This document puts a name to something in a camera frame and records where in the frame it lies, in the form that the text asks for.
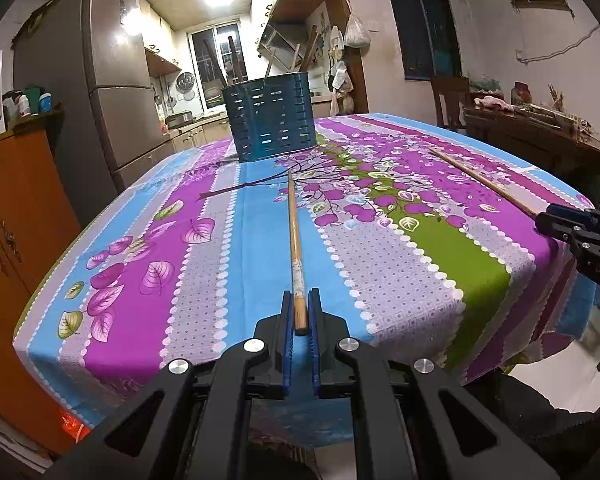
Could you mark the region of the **orange wooden cabinet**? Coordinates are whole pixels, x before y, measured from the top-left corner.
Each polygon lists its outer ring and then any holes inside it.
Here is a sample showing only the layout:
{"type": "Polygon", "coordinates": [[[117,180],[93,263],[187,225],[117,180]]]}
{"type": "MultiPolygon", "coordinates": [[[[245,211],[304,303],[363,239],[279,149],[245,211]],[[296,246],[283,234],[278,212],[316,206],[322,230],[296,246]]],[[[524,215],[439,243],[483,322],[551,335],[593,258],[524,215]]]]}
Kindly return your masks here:
{"type": "Polygon", "coordinates": [[[58,455],[72,445],[59,404],[21,364],[12,334],[36,286],[80,230],[50,149],[63,120],[54,110],[0,134],[0,416],[58,455]]]}

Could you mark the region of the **floral striped tablecloth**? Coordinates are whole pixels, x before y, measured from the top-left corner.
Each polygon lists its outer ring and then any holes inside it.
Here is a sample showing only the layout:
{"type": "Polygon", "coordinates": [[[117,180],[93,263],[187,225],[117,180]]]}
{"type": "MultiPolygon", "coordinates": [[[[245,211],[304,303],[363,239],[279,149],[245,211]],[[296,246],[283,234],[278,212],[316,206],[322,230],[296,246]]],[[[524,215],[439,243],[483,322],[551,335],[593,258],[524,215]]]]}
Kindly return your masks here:
{"type": "Polygon", "coordinates": [[[580,338],[594,285],[562,243],[447,154],[535,210],[586,208],[558,178],[488,144],[388,114],[323,118],[309,151],[238,162],[230,140],[139,178],[48,271],[16,326],[47,393],[99,424],[170,361],[217,359],[291,290],[288,171],[304,281],[387,359],[461,382],[580,338]]]}

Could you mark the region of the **silver refrigerator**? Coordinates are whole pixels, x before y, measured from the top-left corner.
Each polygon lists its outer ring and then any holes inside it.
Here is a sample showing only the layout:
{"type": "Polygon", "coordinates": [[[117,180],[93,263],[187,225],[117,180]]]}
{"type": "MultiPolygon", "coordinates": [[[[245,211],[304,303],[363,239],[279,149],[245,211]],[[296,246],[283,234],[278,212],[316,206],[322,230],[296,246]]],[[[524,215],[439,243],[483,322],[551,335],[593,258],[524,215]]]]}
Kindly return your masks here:
{"type": "Polygon", "coordinates": [[[160,127],[142,16],[138,0],[50,0],[12,40],[16,87],[39,86],[64,110],[53,153],[82,226],[174,152],[160,127]]]}

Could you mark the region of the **hanging white plastic bag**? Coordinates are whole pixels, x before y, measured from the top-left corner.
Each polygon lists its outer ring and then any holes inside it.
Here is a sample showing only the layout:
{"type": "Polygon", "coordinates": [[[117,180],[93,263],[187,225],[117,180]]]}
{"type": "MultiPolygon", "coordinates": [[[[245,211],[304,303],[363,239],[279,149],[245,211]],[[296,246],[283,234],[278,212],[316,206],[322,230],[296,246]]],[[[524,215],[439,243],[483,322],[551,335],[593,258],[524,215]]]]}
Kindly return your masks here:
{"type": "Polygon", "coordinates": [[[344,45],[352,49],[367,49],[372,42],[364,23],[353,12],[349,15],[343,39],[344,45]]]}

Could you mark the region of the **range hood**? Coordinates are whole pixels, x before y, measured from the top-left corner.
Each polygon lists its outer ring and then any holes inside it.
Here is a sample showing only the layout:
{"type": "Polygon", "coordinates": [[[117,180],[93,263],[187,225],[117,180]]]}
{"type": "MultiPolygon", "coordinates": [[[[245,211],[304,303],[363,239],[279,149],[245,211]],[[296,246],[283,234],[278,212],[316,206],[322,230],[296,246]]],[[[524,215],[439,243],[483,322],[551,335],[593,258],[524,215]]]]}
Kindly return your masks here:
{"type": "Polygon", "coordinates": [[[284,72],[300,70],[309,33],[301,24],[269,22],[258,44],[258,55],[284,72]]]}

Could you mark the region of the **wooden chair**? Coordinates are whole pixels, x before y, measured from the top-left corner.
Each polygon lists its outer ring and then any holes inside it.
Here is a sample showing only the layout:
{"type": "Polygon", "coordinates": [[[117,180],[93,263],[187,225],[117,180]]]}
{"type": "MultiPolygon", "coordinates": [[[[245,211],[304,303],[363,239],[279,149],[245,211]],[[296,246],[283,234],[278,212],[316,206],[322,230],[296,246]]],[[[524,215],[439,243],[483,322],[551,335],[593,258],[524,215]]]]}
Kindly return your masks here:
{"type": "Polygon", "coordinates": [[[438,126],[455,132],[465,129],[460,120],[460,110],[469,105],[469,79],[432,76],[430,84],[438,126]]]}

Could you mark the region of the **wooden chopstick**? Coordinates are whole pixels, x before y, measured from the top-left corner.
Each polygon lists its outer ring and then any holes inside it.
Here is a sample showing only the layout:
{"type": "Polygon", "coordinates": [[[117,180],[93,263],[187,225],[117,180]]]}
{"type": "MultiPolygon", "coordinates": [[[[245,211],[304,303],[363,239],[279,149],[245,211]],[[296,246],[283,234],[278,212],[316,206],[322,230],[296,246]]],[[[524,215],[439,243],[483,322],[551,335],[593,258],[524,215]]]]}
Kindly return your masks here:
{"type": "Polygon", "coordinates": [[[309,331],[309,321],[308,310],[306,310],[306,285],[304,284],[301,255],[296,187],[294,186],[294,178],[292,177],[291,171],[288,171],[288,218],[294,332],[297,336],[304,336],[309,331]]]}
{"type": "Polygon", "coordinates": [[[490,181],[486,177],[483,177],[483,175],[479,174],[478,171],[475,171],[475,170],[469,168],[468,166],[462,164],[461,162],[454,159],[453,157],[451,157],[447,154],[444,154],[443,152],[440,152],[440,151],[436,150],[435,148],[428,148],[428,151],[430,151],[431,154],[434,154],[434,156],[437,156],[437,158],[444,160],[451,166],[457,168],[461,172],[464,172],[464,174],[467,174],[469,177],[480,182],[482,185],[486,186],[487,188],[490,188],[490,190],[492,190],[499,196],[502,196],[503,198],[505,198],[509,203],[515,205],[519,210],[524,212],[528,217],[535,218],[540,213],[538,210],[535,210],[532,207],[530,207],[529,205],[527,205],[526,203],[522,202],[521,200],[518,200],[518,198],[513,196],[513,194],[510,194],[506,190],[506,188],[503,188],[501,185],[490,181]]]}

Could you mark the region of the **blue plastic utensil basket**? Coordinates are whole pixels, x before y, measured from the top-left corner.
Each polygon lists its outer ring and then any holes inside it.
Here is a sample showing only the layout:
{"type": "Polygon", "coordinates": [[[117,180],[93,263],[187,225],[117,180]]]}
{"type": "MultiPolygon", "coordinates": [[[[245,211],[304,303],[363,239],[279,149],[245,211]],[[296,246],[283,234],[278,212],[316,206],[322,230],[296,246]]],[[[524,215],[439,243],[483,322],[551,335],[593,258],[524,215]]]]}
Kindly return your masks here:
{"type": "Polygon", "coordinates": [[[222,95],[240,162],[316,147],[307,73],[232,84],[222,95]]]}

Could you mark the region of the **dark wooden side table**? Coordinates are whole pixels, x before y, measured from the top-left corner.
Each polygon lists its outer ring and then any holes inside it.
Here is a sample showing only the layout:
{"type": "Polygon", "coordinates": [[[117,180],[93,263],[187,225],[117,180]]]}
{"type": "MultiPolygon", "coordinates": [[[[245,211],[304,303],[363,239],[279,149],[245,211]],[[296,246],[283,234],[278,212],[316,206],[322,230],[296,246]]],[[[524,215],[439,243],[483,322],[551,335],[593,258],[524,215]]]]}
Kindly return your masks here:
{"type": "Polygon", "coordinates": [[[468,136],[531,162],[556,177],[566,174],[600,176],[600,148],[574,140],[537,120],[499,110],[464,110],[468,136]]]}

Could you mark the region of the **kitchen window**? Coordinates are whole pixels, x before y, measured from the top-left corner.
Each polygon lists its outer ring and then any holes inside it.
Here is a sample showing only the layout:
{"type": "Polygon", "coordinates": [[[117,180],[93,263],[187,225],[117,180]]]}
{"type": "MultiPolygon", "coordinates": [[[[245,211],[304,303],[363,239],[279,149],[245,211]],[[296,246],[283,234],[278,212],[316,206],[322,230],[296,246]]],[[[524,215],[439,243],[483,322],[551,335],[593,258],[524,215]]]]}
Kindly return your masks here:
{"type": "Polygon", "coordinates": [[[225,110],[223,89],[248,79],[238,21],[188,34],[200,102],[206,114],[225,110]]]}

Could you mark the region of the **dark window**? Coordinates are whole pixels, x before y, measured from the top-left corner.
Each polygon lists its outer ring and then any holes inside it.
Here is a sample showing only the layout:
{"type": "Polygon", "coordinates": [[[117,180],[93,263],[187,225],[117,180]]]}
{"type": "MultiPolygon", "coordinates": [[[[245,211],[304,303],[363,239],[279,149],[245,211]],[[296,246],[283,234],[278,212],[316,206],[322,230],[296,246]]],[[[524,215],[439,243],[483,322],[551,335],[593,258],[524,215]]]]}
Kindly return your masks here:
{"type": "Polygon", "coordinates": [[[390,0],[404,78],[428,80],[462,73],[449,0],[390,0]]]}

